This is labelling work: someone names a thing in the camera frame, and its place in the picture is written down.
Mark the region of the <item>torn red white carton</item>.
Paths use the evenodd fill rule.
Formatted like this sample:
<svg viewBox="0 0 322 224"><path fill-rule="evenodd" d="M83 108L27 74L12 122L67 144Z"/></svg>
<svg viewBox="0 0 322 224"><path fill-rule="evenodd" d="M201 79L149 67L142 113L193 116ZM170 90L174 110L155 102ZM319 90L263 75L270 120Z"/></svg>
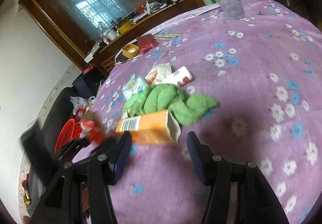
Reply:
<svg viewBox="0 0 322 224"><path fill-rule="evenodd" d="M101 145L105 139L105 126L97 112L87 112L80 120L83 132L90 142Z"/></svg>

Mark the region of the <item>orange medicine box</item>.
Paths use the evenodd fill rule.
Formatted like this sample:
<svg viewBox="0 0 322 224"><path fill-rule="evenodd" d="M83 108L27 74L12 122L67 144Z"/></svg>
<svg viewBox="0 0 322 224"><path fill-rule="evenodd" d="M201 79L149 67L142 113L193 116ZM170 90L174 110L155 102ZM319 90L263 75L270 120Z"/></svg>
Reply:
<svg viewBox="0 0 322 224"><path fill-rule="evenodd" d="M115 133L122 135L125 131L140 145L171 145L177 143L181 135L179 123L168 110L122 119Z"/></svg>

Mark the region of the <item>green towel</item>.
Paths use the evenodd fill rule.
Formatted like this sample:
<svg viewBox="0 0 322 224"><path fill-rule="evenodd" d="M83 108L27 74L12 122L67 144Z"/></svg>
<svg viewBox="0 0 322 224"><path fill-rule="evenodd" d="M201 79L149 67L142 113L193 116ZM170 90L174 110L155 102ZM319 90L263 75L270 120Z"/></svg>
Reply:
<svg viewBox="0 0 322 224"><path fill-rule="evenodd" d="M167 110L180 125L190 126L220 104L212 96L201 93L188 96L176 85L160 84L133 94L124 104L122 116L131 118Z"/></svg>

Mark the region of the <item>light blue tissue packet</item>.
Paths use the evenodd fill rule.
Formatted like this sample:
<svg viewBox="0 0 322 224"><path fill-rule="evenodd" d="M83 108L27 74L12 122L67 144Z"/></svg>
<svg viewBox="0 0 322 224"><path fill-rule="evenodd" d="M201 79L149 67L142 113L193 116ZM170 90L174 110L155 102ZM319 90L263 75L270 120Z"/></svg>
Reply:
<svg viewBox="0 0 322 224"><path fill-rule="evenodd" d="M129 100L132 95L143 93L149 84L140 76L131 78L123 87L122 94L126 100Z"/></svg>

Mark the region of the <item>white sachet red print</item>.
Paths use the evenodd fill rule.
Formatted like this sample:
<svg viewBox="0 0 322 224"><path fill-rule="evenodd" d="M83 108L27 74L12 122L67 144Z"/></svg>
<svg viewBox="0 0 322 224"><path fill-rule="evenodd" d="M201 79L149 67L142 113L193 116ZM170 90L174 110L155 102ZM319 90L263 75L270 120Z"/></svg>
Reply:
<svg viewBox="0 0 322 224"><path fill-rule="evenodd" d="M145 81L149 85L158 85L171 74L172 69L169 63L158 64L155 65L145 76Z"/></svg>

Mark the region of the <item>white tube box red label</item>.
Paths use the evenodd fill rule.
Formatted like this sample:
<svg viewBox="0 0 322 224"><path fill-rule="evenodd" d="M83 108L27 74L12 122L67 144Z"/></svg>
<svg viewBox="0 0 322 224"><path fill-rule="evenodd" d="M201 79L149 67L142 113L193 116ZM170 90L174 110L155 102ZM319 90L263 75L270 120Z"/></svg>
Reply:
<svg viewBox="0 0 322 224"><path fill-rule="evenodd" d="M172 84L182 87L192 80L192 74L185 66L182 66L181 68L167 76L164 80L162 80L162 84Z"/></svg>

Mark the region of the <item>black leather sofa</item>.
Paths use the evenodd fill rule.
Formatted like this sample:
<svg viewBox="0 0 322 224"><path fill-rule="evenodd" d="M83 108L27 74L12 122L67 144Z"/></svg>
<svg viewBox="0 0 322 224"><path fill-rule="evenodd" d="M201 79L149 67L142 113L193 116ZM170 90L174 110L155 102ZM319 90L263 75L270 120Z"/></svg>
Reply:
<svg viewBox="0 0 322 224"><path fill-rule="evenodd" d="M45 122L40 126L36 121L22 136L21 144L42 184L47 187L59 170L52 158L60 131L73 116L71 97L80 94L75 87L64 88L54 101Z"/></svg>

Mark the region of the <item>red plastic basket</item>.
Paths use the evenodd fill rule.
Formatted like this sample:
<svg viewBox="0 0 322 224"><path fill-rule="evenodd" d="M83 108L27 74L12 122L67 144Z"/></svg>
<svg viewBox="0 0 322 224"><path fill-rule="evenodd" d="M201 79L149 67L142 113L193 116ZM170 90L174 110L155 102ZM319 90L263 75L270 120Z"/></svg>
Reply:
<svg viewBox="0 0 322 224"><path fill-rule="evenodd" d="M75 113L75 118L69 119L57 138L55 145L55 152L60 150L72 139L79 139L82 133L82 127L80 125L81 117L85 113L85 109L79 108Z"/></svg>

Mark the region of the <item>dark navy bag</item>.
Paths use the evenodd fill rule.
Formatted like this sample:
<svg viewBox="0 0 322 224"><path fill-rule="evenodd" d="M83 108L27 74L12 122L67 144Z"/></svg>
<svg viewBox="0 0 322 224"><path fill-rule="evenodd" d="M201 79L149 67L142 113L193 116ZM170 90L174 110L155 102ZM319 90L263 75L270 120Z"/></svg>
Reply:
<svg viewBox="0 0 322 224"><path fill-rule="evenodd" d="M93 68L86 73L80 74L72 85L82 98L88 99L96 96L101 80L105 80L104 75L97 68Z"/></svg>

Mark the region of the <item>wooden brick-pattern counter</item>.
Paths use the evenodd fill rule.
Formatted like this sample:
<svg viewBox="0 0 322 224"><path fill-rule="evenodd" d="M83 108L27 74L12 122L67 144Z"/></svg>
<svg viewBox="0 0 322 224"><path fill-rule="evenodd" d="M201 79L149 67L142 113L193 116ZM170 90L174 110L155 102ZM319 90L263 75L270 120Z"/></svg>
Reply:
<svg viewBox="0 0 322 224"><path fill-rule="evenodd" d="M204 2L196 0L180 0L178 3L167 6L166 8L143 18L137 24L133 25L128 31L118 36L110 44L100 50L90 61L90 64L98 68L104 75L113 69L115 55L131 41L145 33L149 33L150 29L157 27L165 21L175 16L204 6Z"/></svg>

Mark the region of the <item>purple floral tablecloth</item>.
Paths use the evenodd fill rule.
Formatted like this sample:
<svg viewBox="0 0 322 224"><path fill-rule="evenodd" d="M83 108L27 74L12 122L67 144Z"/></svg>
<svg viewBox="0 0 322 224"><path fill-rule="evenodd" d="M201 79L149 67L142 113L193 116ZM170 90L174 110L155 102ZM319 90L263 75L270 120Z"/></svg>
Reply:
<svg viewBox="0 0 322 224"><path fill-rule="evenodd" d="M231 162L254 161L290 223L302 223L321 194L321 31L272 0L244 0L245 18L226 19L217 4L156 27L176 34L136 60L118 64L93 111L113 135L123 86L158 64L185 66L188 95L217 99L176 145L133 145L121 181L110 188L119 223L200 223L209 188L196 177L186 135Z"/></svg>

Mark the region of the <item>yellow tape roll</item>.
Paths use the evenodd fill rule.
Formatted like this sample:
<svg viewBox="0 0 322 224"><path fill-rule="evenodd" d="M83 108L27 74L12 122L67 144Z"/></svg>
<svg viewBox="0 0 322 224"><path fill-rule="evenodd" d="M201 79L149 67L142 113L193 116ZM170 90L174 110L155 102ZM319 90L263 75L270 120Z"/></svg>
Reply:
<svg viewBox="0 0 322 224"><path fill-rule="evenodd" d="M134 44L128 44L122 48L122 55L128 59L133 59L139 52L139 47Z"/></svg>

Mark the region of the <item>dark red packet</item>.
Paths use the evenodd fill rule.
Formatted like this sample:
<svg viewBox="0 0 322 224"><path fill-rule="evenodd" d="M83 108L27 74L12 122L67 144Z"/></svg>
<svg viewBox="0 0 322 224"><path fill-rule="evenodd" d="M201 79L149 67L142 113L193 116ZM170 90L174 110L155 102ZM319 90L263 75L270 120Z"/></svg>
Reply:
<svg viewBox="0 0 322 224"><path fill-rule="evenodd" d="M137 46L140 53L149 51L150 49L157 47L159 42L155 40L152 34L143 35L136 38Z"/></svg>

